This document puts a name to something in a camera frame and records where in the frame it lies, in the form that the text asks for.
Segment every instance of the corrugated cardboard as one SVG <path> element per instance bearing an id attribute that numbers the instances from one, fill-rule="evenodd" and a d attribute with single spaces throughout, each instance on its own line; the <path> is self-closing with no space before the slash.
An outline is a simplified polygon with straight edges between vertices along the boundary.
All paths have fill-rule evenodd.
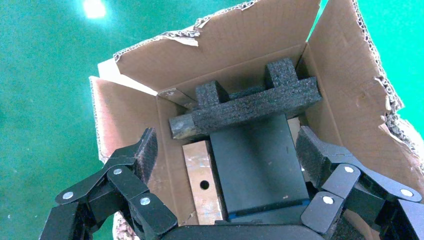
<path id="1" fill-rule="evenodd" d="M 102 79 L 91 78 L 100 158 L 155 127 L 159 156 L 149 187 L 179 224 L 196 224 L 182 150 L 188 142 L 171 138 L 168 119 L 184 113 L 180 105 L 187 99 L 196 100 L 197 85 L 217 80 L 230 93 L 240 91 L 262 82 L 267 63 L 290 57 L 299 72 L 318 79 L 323 101 L 306 111 L 313 131 L 424 195 L 422 158 L 401 131 L 396 111 L 403 104 L 385 76 L 356 1 L 330 0 L 306 42 L 318 9 L 318 0 L 254 0 L 117 53 L 117 67 L 101 65 Z M 140 84 L 159 95 L 139 91 Z M 179 97 L 160 96 L 169 91 Z M 354 215 L 350 219 L 357 221 Z M 364 223 L 355 224 L 373 238 Z"/>

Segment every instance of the black rectangular block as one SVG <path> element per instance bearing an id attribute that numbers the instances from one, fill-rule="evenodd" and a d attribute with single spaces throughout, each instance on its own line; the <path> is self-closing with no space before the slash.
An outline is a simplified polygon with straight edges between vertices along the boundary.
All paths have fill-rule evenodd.
<path id="1" fill-rule="evenodd" d="M 249 214 L 229 219 L 231 223 L 250 223 L 259 220 L 262 224 L 301 225 L 301 215 L 307 205 L 289 206 L 266 212 Z"/>
<path id="2" fill-rule="evenodd" d="M 284 114 L 213 132 L 210 140 L 228 215 L 309 199 Z"/>

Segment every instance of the black foam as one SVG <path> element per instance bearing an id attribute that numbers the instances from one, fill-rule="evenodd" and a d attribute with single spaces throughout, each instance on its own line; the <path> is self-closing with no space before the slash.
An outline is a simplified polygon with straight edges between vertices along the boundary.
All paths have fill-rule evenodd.
<path id="1" fill-rule="evenodd" d="M 158 138 L 156 130 L 154 128 L 146 128 L 137 143 L 116 149 L 110 158 L 134 158 L 136 160 L 134 173 L 147 184 L 155 166 L 157 156 Z"/>
<path id="2" fill-rule="evenodd" d="M 324 184 L 321 179 L 326 157 L 336 154 L 352 156 L 352 153 L 345 147 L 321 141 L 308 126 L 300 127 L 296 140 L 296 153 L 300 164 L 316 188 Z"/>
<path id="3" fill-rule="evenodd" d="M 265 71 L 267 89 L 295 84 L 298 81 L 295 66 L 290 58 L 268 63 Z"/>
<path id="4" fill-rule="evenodd" d="M 290 86 L 271 88 L 191 113 L 198 133 L 208 134 L 224 127 L 285 113 L 287 118 L 305 111 L 321 100 L 317 80 L 310 77 Z"/>
<path id="5" fill-rule="evenodd" d="M 228 93 L 217 81 L 197 86 L 196 98 L 200 109 L 216 106 L 230 100 Z"/>
<path id="6" fill-rule="evenodd" d="M 212 81 L 196 88 L 198 107 L 183 117 L 169 120 L 174 139 L 208 135 L 250 120 L 285 114 L 288 119 L 320 101 L 317 79 L 298 80 L 289 58 L 266 66 L 265 87 L 228 93 Z"/>
<path id="7" fill-rule="evenodd" d="M 331 240 L 365 240 L 365 238 L 350 222 L 341 217 Z"/>

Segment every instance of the cardboard flap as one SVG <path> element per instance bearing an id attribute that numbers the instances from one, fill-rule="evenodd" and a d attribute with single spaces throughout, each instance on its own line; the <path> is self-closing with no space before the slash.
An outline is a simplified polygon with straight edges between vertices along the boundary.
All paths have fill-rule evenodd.
<path id="1" fill-rule="evenodd" d="M 138 142 L 146 128 L 155 128 L 159 151 L 148 187 L 175 213 L 170 182 L 164 177 L 167 161 L 156 97 L 97 77 L 90 83 L 100 160 L 105 162 L 116 149 Z"/>
<path id="2" fill-rule="evenodd" d="M 424 195 L 418 156 L 386 126 L 388 94 L 356 4 L 330 0 L 309 39 L 320 87 L 342 144 L 366 167 Z"/>
<path id="3" fill-rule="evenodd" d="M 319 92 L 322 96 L 321 101 L 305 111 L 307 124 L 322 141 L 342 146 L 343 143 L 330 108 L 329 99 L 326 90 L 323 88 L 323 79 L 317 70 L 309 44 L 306 44 L 302 58 L 296 67 L 296 72 L 298 76 L 316 76 Z"/>
<path id="4" fill-rule="evenodd" d="M 170 39 L 147 41 L 120 56 L 119 71 L 155 91 L 303 44 L 319 0 L 259 0 L 240 10 L 213 15 L 195 39 L 198 46 Z"/>
<path id="5" fill-rule="evenodd" d="M 162 175 L 162 180 L 170 182 L 169 193 L 172 193 L 172 200 L 176 206 L 173 213 L 178 218 L 178 224 L 180 226 L 197 225 L 199 221 L 183 153 L 183 145 L 190 143 L 190 141 L 173 139 L 169 124 L 169 118 L 183 114 L 186 109 L 159 96 L 156 97 L 156 102 L 159 113 L 161 141 L 166 146 L 162 153 L 167 162 L 168 175 L 167 179 L 164 179 L 164 175 Z"/>

